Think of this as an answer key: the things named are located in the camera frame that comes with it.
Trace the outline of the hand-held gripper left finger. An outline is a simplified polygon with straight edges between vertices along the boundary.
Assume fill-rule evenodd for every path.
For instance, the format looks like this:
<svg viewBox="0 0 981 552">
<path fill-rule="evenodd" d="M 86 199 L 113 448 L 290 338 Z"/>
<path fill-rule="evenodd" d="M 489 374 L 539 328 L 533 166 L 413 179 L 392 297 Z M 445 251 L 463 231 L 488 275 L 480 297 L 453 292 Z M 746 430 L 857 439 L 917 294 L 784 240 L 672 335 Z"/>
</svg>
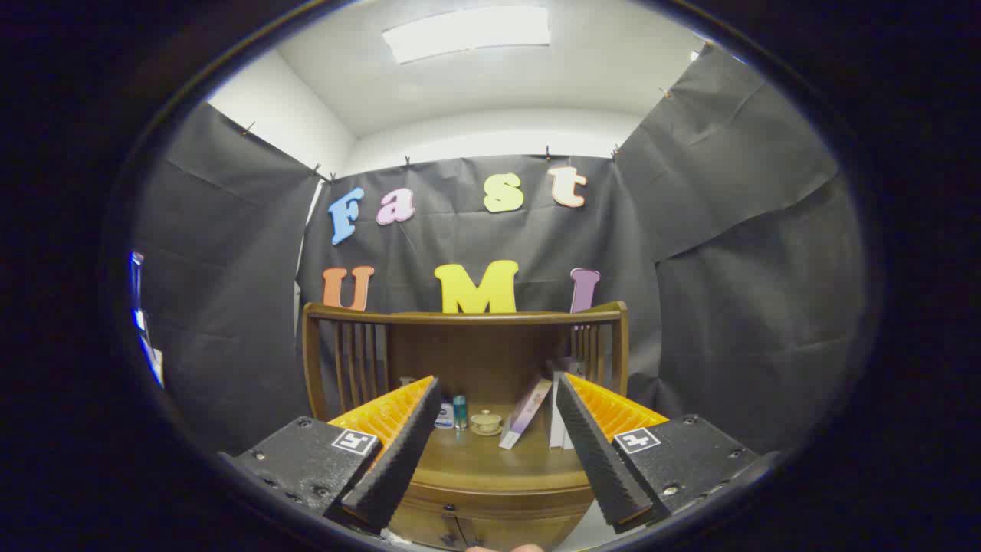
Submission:
<svg viewBox="0 0 981 552">
<path fill-rule="evenodd" d="M 238 474 L 281 502 L 358 531 L 381 531 L 410 485 L 441 412 L 423 377 L 329 422 L 301 416 L 240 455 Z"/>
</svg>

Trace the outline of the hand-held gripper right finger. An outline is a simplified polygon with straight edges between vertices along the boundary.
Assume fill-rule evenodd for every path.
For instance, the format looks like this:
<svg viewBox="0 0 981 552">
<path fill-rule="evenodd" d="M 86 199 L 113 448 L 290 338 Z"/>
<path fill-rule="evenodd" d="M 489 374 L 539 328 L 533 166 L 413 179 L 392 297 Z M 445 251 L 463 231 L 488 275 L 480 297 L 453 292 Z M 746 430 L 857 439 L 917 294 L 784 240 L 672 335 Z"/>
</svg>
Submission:
<svg viewBox="0 0 981 552">
<path fill-rule="evenodd" d="M 697 509 L 767 472 L 766 455 L 704 417 L 666 419 L 568 373 L 559 375 L 555 392 L 593 496 L 616 532 Z"/>
</svg>

